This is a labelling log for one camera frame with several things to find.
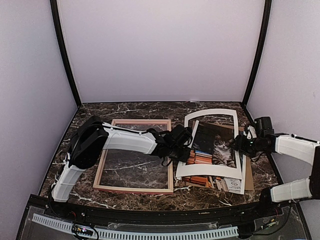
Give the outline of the white photo mat board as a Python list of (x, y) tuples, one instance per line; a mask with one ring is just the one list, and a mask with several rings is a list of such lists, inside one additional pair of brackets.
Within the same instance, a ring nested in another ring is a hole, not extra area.
[[(233, 118), (233, 137), (235, 139), (239, 134), (238, 115), (237, 111), (227, 108), (212, 108), (204, 109), (196, 112), (192, 112), (184, 117), (184, 127), (189, 126), (189, 120), (195, 119), (201, 116), (208, 115), (229, 115)], [(234, 179), (242, 179), (242, 169), (240, 163), (240, 154), (235, 151), (235, 161), (237, 168), (232, 168), (224, 165), (213, 165), (213, 164), (189, 164), (179, 161), (175, 173), (175, 177), (180, 179), (188, 176), (216, 176), (216, 177), (227, 177)]]

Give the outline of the clear acrylic sheet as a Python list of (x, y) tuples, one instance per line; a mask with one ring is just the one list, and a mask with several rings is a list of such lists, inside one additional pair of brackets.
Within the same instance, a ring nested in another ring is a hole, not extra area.
[(162, 159), (136, 151), (109, 149), (99, 184), (102, 186), (167, 189), (168, 168)]

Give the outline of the pink wooden picture frame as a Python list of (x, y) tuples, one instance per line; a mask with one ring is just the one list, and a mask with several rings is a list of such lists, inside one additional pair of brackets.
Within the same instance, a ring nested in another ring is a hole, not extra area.
[(105, 157), (107, 155), (107, 149), (104, 149), (101, 153), (97, 172), (93, 182), (93, 188), (101, 191), (111, 192), (124, 192), (124, 193), (139, 193), (139, 194), (172, 194), (174, 190), (174, 176), (173, 176), (173, 163), (169, 158), (165, 159), (166, 168), (168, 168), (168, 188), (129, 188), (129, 187), (116, 187), (100, 185), (102, 170), (105, 164)]

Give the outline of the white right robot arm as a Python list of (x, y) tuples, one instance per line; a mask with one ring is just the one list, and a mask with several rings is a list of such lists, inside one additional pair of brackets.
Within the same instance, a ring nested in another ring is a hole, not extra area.
[(254, 158), (258, 152), (277, 153), (304, 161), (312, 166), (308, 178), (264, 189), (260, 194), (260, 202), (255, 205), (255, 213), (266, 217), (275, 208), (275, 203), (300, 199), (320, 198), (320, 143), (287, 134), (269, 134), (248, 139), (238, 135), (231, 141), (235, 151)]

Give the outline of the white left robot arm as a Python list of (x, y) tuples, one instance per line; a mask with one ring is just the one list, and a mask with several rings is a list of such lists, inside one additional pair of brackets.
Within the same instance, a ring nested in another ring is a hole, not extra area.
[(99, 116), (90, 117), (71, 137), (64, 166), (58, 173), (49, 193), (51, 210), (60, 218), (71, 213), (68, 201), (72, 188), (81, 174), (93, 167), (103, 150), (125, 150), (157, 156), (163, 160), (186, 162), (193, 140), (192, 129), (181, 124), (172, 130), (144, 131), (114, 126), (102, 122)]

